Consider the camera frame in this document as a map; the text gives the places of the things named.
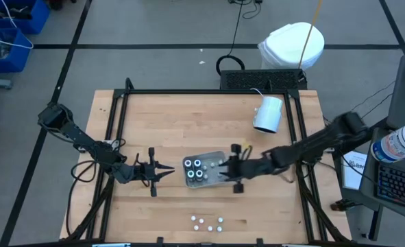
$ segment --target computer keyboard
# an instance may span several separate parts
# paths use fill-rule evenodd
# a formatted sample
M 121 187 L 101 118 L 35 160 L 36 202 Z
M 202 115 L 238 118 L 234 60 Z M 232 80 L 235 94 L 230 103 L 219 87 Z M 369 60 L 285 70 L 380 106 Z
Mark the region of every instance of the computer keyboard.
M 377 182 L 377 197 L 405 206 L 405 172 L 379 164 Z

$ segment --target white cup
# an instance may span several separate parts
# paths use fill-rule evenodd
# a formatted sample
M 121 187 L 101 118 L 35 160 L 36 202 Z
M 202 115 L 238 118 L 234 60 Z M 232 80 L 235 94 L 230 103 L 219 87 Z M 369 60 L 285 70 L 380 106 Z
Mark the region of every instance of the white cup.
M 283 101 L 270 96 L 264 96 L 260 108 L 256 108 L 256 115 L 252 121 L 256 130 L 266 133 L 276 133 L 282 117 Z

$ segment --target wooden tabletop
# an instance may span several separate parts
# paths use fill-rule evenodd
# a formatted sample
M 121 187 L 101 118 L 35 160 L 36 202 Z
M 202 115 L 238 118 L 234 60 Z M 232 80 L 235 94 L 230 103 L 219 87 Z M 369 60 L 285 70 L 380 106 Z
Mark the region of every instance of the wooden tabletop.
M 324 127 L 316 91 L 300 91 L 304 121 L 308 134 Z M 112 91 L 96 91 L 86 132 L 94 139 L 105 136 L 112 101 Z M 158 184 L 158 197 L 151 198 L 149 188 L 134 181 L 115 184 L 108 222 L 107 242 L 156 242 L 164 237 L 169 243 L 215 242 L 255 243 L 263 238 L 266 244 L 306 243 L 302 205 L 297 183 L 287 183 L 279 176 L 259 176 L 244 180 L 245 193 L 232 193 L 232 184 L 189 189 L 184 182 L 182 159 L 185 156 L 213 151 L 230 153 L 232 143 L 253 145 L 251 158 L 280 145 L 290 145 L 291 138 L 283 107 L 277 134 L 263 134 L 252 128 L 254 108 L 262 98 L 256 95 L 130 95 L 123 138 L 127 141 L 121 153 L 132 164 L 137 153 L 140 161 L 148 160 L 148 147 L 155 147 L 156 160 L 175 168 Z M 291 100 L 298 139 L 299 128 L 295 103 Z M 116 133 L 119 113 L 113 133 Z M 80 154 L 79 161 L 90 159 Z M 333 165 L 326 154 L 323 162 Z M 92 176 L 93 170 L 85 174 Z M 315 166 L 323 210 L 334 225 L 351 238 L 344 212 L 330 210 L 330 204 L 341 199 L 334 170 Z M 293 169 L 284 173 L 294 179 Z M 95 182 L 78 183 L 73 192 L 70 225 L 73 230 L 90 208 Z M 319 239 L 316 216 L 310 208 L 315 239 Z M 191 216 L 203 218 L 199 230 Z M 100 223 L 102 213 L 98 213 Z M 223 231 L 208 232 L 207 227 L 222 226 Z M 61 237 L 66 236 L 62 227 Z

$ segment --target table frame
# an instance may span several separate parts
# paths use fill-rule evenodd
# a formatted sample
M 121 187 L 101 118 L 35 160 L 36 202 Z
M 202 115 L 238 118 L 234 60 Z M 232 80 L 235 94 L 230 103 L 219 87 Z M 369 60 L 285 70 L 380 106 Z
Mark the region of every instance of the table frame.
M 302 106 L 299 98 L 299 92 L 297 89 L 288 89 L 288 90 L 273 90 L 273 89 L 268 89 L 266 91 L 262 91 L 263 93 L 266 93 L 268 95 L 283 95 L 284 98 L 284 103 L 286 107 L 286 115 L 287 115 L 287 121 L 289 125 L 289 132 L 291 136 L 291 142 L 294 143 L 297 141 L 297 135 L 295 132 L 295 125 L 293 121 L 293 114 L 292 114 L 292 108 L 291 108 L 291 103 L 290 103 L 290 98 L 292 97 L 295 102 L 295 108 L 297 111 L 297 117 L 298 117 L 298 122 L 299 122 L 299 131 L 301 133 L 302 139 L 307 137 L 306 133 L 306 124 L 304 123 L 304 116 L 302 112 Z M 106 135 L 105 139 L 111 139 L 112 135 L 112 126 L 114 124 L 115 120 L 115 115 L 117 112 L 117 103 L 120 99 L 123 100 L 121 104 L 121 111 L 120 111 L 120 118 L 119 118 L 119 123 L 118 123 L 118 128 L 116 132 L 116 139 L 121 139 L 122 133 L 123 133 L 123 127 L 124 127 L 124 122 L 125 122 L 125 113 L 126 113 L 126 108 L 128 104 L 128 99 L 131 94 L 254 94 L 255 92 L 253 91 L 245 91 L 245 90 L 145 90 L 145 89 L 134 89 L 131 81 L 129 78 L 126 79 L 125 82 L 125 88 L 124 89 L 114 89 L 114 93 L 112 96 L 112 104 L 110 108 L 110 115 L 108 119 L 108 125 L 106 128 Z M 45 135 L 46 132 L 44 130 L 41 130 L 38 140 L 36 142 L 36 145 L 41 143 L 43 145 L 44 140 L 45 140 Z M 10 213 L 8 222 L 6 224 L 6 227 L 4 229 L 3 235 L 1 237 L 0 241 L 0 246 L 10 246 L 10 239 L 13 234 L 14 227 L 16 225 L 16 221 L 18 220 L 19 213 L 21 212 L 21 207 L 23 206 L 25 197 L 27 195 L 27 190 L 29 188 L 30 182 L 32 181 L 32 176 L 34 173 L 34 169 L 36 167 L 38 157 L 40 155 L 40 152 L 37 154 L 34 152 L 32 154 L 32 157 L 30 158 L 29 165 L 27 166 L 23 182 L 21 183 L 21 187 L 19 189 L 19 192 L 17 194 L 14 206 L 12 207 L 12 211 Z M 296 173 L 297 173 L 297 181 L 299 183 L 303 183 L 304 186 L 306 186 L 305 180 L 302 178 L 304 177 L 304 173 L 302 170 L 302 162 L 297 161 L 295 163 L 296 166 Z M 317 223 L 318 223 L 318 228 L 319 228 L 319 234 L 320 234 L 320 240 L 316 240 L 313 234 L 313 227 L 312 227 L 312 221 L 310 217 L 310 210 L 309 210 L 309 203 L 312 205 L 313 208 L 315 207 L 320 207 L 321 203 L 319 201 L 319 192 L 318 192 L 318 187 L 317 187 L 317 181 L 316 181 L 316 176 L 313 171 L 313 169 L 310 169 L 308 172 L 310 172 L 310 192 L 312 198 L 307 199 L 307 197 L 303 194 L 300 193 L 301 196 L 301 202 L 302 202 L 302 211 L 304 215 L 304 221 L 305 221 L 305 227 L 306 227 L 306 234 L 307 234 L 307 239 L 308 243 L 310 245 L 319 245 L 319 246 L 370 246 L 370 245 L 363 245 L 363 244 L 353 244 L 353 243 L 347 243 L 347 242 L 329 242 L 327 238 L 327 232 L 326 232 L 326 227 L 323 221 L 327 221 L 331 223 L 330 219 L 324 214 L 318 214 L 317 213 Z M 82 223 L 86 222 L 84 227 L 82 227 L 82 233 L 78 235 L 78 237 L 73 238 L 73 239 L 61 239 L 59 242 L 49 242 L 49 243 L 41 243 L 41 244 L 26 244 L 26 245 L 20 245 L 23 247 L 29 246 L 29 247 L 50 247 L 50 246 L 92 246 L 93 244 L 105 244 L 106 243 L 106 230 L 108 227 L 108 219 L 109 219 L 109 213 L 110 213 L 110 204 L 112 202 L 112 190 L 114 187 L 114 178 L 109 177 L 108 181 L 103 188 L 103 190 L 100 190 L 103 185 L 103 179 L 104 179 L 104 171 L 102 168 L 99 168 L 99 173 L 98 173 L 98 178 L 96 181 L 95 185 L 95 192 L 93 196 L 93 203 L 94 205 L 95 202 L 99 200 L 100 197 L 103 197 L 104 193 L 107 193 L 105 202 L 104 202 L 104 208 L 103 208 L 103 218 L 100 224 L 100 232 L 99 232 L 99 238 L 93 238 L 93 232 L 94 232 L 94 227 L 95 227 L 95 214 L 99 210 L 99 206 L 94 209 L 92 209 L 87 213 L 85 219 L 82 221 Z M 86 239 L 80 239 L 82 234 L 86 231 Z M 157 242 L 156 243 L 130 243 L 130 246 L 170 246 L 170 247 L 177 247 L 177 246 L 218 246 L 218 247 L 229 247 L 229 246 L 258 246 L 258 247 L 264 247 L 264 246 L 282 246 L 281 244 L 264 244 L 263 239 L 258 238 L 256 239 L 256 244 L 165 244 L 164 243 L 164 238 L 161 236 L 158 236 Z

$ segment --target desk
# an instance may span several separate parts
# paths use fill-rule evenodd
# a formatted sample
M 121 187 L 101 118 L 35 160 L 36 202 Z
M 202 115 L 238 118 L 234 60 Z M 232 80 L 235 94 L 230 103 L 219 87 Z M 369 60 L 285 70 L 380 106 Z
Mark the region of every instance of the desk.
M 300 91 L 300 97 L 306 129 L 312 134 L 324 127 L 317 92 Z M 244 180 L 245 193 L 242 194 L 233 194 L 232 184 L 202 189 L 185 186 L 182 170 L 185 156 L 217 150 L 229 154 L 232 143 L 247 142 L 254 147 L 251 158 L 258 158 L 264 150 L 291 144 L 285 108 L 279 133 L 263 134 L 252 128 L 254 108 L 261 100 L 258 94 L 130 95 L 123 129 L 127 143 L 120 149 L 128 157 L 127 163 L 132 163 L 137 152 L 141 161 L 147 160 L 148 147 L 155 147 L 156 160 L 174 166 L 176 171 L 157 184 L 157 198 L 151 198 L 149 188 L 139 181 L 126 185 L 116 183 L 106 241 L 155 242 L 157 237 L 164 237 L 166 243 L 249 244 L 256 243 L 256 238 L 263 238 L 266 244 L 306 243 L 297 183 L 289 184 L 278 176 L 260 176 Z M 112 91 L 96 91 L 86 128 L 94 139 L 103 139 L 105 135 L 111 101 Z M 295 107 L 293 115 L 299 139 Z M 88 154 L 81 154 L 79 161 L 88 159 Z M 331 156 L 325 155 L 323 162 L 332 164 Z M 288 178 L 293 178 L 292 168 L 285 173 Z M 91 169 L 85 178 L 92 173 Z M 331 211 L 329 207 L 341 199 L 336 174 L 321 165 L 315 166 L 315 173 L 323 210 L 342 234 L 351 239 L 345 213 Z M 77 226 L 89 210 L 94 188 L 94 183 L 76 185 L 71 203 L 71 228 Z M 318 239 L 316 217 L 311 208 L 310 211 L 315 239 Z M 199 231 L 193 230 L 195 223 L 191 215 L 205 219 Z M 215 228 L 219 216 L 224 218 L 223 232 L 208 232 L 206 227 Z M 61 237 L 66 237 L 64 227 Z

